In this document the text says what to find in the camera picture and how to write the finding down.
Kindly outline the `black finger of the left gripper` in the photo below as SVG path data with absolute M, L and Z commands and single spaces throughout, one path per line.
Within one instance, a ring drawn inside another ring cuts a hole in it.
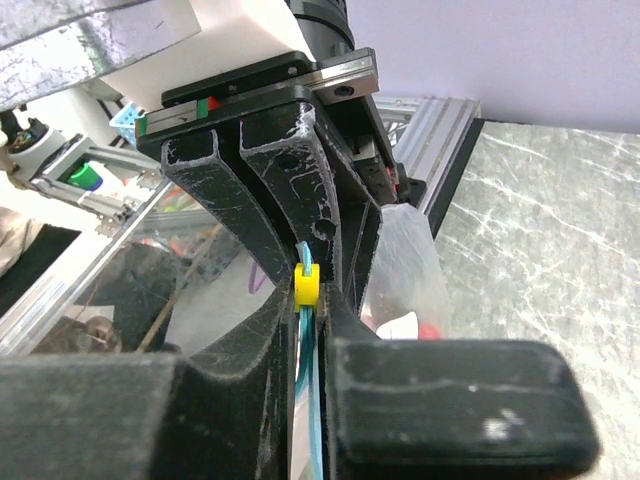
M 255 171 L 284 214 L 295 246 L 305 241 L 324 281 L 341 278 L 337 193 L 316 132 L 317 114 L 292 102 L 245 117 L 240 156 Z
M 235 235 L 272 282 L 291 279 L 292 253 L 259 202 L 259 182 L 240 157 L 237 133 L 204 130 L 167 140 L 161 165 Z

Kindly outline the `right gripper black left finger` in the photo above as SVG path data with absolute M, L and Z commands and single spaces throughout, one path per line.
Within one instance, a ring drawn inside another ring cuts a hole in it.
M 5 479 L 285 479 L 295 316 L 289 282 L 191 358 L 8 356 Z

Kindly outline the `clear blue-zipper zip bag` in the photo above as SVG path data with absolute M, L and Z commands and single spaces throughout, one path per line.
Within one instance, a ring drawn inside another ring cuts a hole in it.
M 429 220 L 407 204 L 382 214 L 360 319 L 386 340 L 441 339 L 451 306 Z

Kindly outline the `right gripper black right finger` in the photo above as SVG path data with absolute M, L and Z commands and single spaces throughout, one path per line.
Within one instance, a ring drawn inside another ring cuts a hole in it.
M 323 288 L 328 479 L 572 479 L 600 441 L 553 347 L 523 340 L 382 340 Z

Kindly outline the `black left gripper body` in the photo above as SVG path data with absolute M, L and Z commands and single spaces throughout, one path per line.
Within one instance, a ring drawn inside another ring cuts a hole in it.
M 136 122 L 138 149 L 153 159 L 166 141 L 223 121 L 273 113 L 292 103 L 324 111 L 341 151 L 381 205 L 400 199 L 394 160 L 372 95 L 378 89 L 375 52 L 358 49 L 344 1 L 288 2 L 309 52 L 295 48 L 229 72 L 183 80 L 161 95 L 161 109 Z

